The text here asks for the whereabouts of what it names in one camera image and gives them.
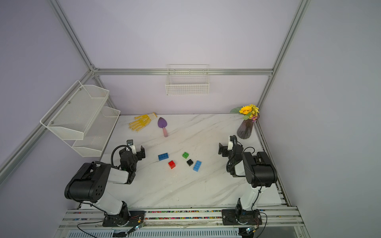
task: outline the white metal shelf rack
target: white metal shelf rack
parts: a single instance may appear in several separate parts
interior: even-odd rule
[[[120,111],[104,106],[109,97],[104,88],[76,81],[68,91],[73,93],[54,105],[40,123],[81,156],[100,157]]]
[[[202,66],[203,69],[196,69],[194,67]],[[209,74],[207,64],[195,65],[168,65],[168,75],[165,84],[167,95],[208,95],[209,94]]]

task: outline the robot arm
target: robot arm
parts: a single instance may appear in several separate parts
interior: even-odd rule
[[[258,152],[256,155],[244,152],[243,147],[237,145],[235,136],[229,136],[228,146],[220,143],[218,153],[228,157],[226,170],[233,177],[246,177],[248,182],[248,188],[238,199],[235,210],[222,210],[223,224],[262,224],[256,205],[263,192],[278,180],[270,158],[265,152]]]
[[[99,161],[84,163],[78,172],[65,188],[65,197],[80,203],[90,204],[99,210],[105,212],[104,227],[112,226],[135,226],[140,223],[140,219],[130,221],[131,213],[137,216],[144,216],[144,211],[129,212],[127,204],[115,198],[107,191],[107,184],[131,184],[136,171],[136,164],[139,160],[146,157],[143,146],[140,152],[136,152],[132,140],[127,141],[127,145],[118,146],[112,153],[120,148],[120,167],[111,164],[105,164]]]
[[[65,188],[65,197],[91,204],[106,213],[115,225],[124,226],[130,216],[125,202],[107,191],[107,183],[125,184],[128,172],[99,161],[84,163]]]

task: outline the cable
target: cable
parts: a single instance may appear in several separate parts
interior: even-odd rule
[[[127,150],[130,150],[130,151],[131,151],[131,148],[130,148],[128,145],[120,145],[120,146],[116,147],[116,148],[112,151],[112,153],[111,153],[111,165],[112,165],[112,166],[114,166],[114,160],[113,160],[113,158],[114,158],[114,153],[115,153],[115,151],[117,151],[117,149],[119,149],[119,148],[121,148],[121,147],[127,147]]]
[[[260,188],[259,191],[258,191],[257,198],[255,199],[255,201],[253,202],[253,205],[251,206],[251,210],[253,210],[253,206],[254,206],[255,202],[257,201],[257,199],[258,199],[258,197],[259,197],[259,194],[261,193],[261,189],[262,189],[262,186],[261,186],[261,188]]]
[[[79,223],[79,224],[77,224],[77,228],[78,228],[78,229],[80,229],[82,232],[84,232],[84,233],[88,234],[89,236],[92,236],[92,237],[98,238],[98,237],[96,237],[96,236],[93,236],[93,235],[92,235],[92,234],[90,234],[90,233],[87,233],[87,232],[85,232],[85,231],[84,231],[84,230],[82,230],[81,228],[79,228],[79,225],[82,225],[82,224],[93,224],[93,223],[98,223],[98,222],[84,222],[84,223]]]
[[[254,151],[253,151],[251,154],[254,154],[254,152],[255,152],[255,148],[254,148],[254,147],[251,147],[251,146],[246,147],[246,148],[242,151],[242,154],[243,154],[243,153],[245,152],[245,150],[248,149],[248,148],[252,148]]]
[[[230,173],[230,170],[232,169],[232,167],[229,168],[229,164],[235,156],[235,148],[237,147],[237,142],[238,142],[237,137],[235,135],[231,136],[231,138],[232,138],[232,142],[233,142],[233,148],[232,148],[232,154],[226,163],[226,172],[228,172],[228,173]]]
[[[230,220],[228,217],[223,217],[223,218],[226,219],[226,220],[228,220],[228,221],[230,221],[231,223],[236,223],[236,222]]]
[[[267,224],[267,214],[266,213],[264,213],[264,212],[260,212],[260,213],[262,213],[262,214],[265,214],[266,215],[266,223],[264,224],[264,227],[263,227],[263,230],[259,233],[259,235],[256,237],[256,238],[258,238],[261,234],[262,234],[262,232],[264,231],[264,229],[266,228],[266,224]]]

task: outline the flower vase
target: flower vase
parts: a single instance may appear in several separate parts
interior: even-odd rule
[[[247,139],[251,136],[253,130],[254,120],[247,119],[243,120],[241,125],[238,127],[237,135],[241,139]]]

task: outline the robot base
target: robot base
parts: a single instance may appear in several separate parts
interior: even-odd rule
[[[144,215],[146,211],[130,211],[131,217],[137,216],[136,218],[140,218],[142,221],[144,221]],[[118,227],[117,224],[121,222],[121,219],[119,217],[109,216],[109,218],[106,220],[107,217],[105,217],[102,226],[103,227]],[[140,224],[139,220],[136,219],[130,219],[129,222],[125,225],[126,227],[135,227]]]
[[[224,225],[262,225],[259,210],[243,210],[240,199],[238,199],[235,209],[224,209],[221,212]]]
[[[146,211],[128,211],[127,204],[123,202],[122,209],[118,215],[107,215],[103,220],[103,227],[135,227],[144,221]]]

